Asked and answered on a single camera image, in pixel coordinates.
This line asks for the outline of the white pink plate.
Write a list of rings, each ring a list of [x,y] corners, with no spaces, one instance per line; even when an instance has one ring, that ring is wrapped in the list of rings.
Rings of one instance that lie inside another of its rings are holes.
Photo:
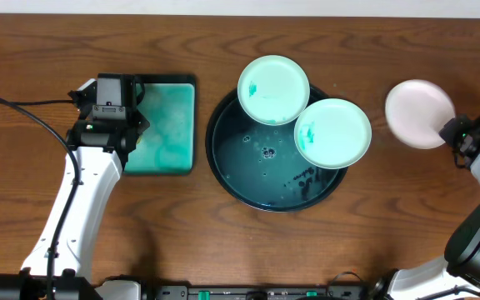
[[[388,92],[385,116],[399,141],[412,148],[432,149],[445,143],[439,132],[455,117],[455,107],[438,85],[412,79]]]

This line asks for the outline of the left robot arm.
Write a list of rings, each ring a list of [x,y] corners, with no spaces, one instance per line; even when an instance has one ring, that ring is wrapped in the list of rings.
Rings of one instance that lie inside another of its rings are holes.
[[[65,174],[40,238],[17,274],[0,275],[0,299],[150,299],[143,280],[111,277],[90,283],[93,251],[110,194],[139,122],[80,117],[62,140]]]

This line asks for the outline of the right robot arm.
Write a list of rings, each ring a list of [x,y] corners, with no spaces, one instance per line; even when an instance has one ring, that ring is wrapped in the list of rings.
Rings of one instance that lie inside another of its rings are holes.
[[[480,185],[480,116],[458,115],[439,133],[452,149],[457,168]],[[442,257],[419,267],[395,270],[370,288],[369,299],[480,298],[480,204],[458,226]]]

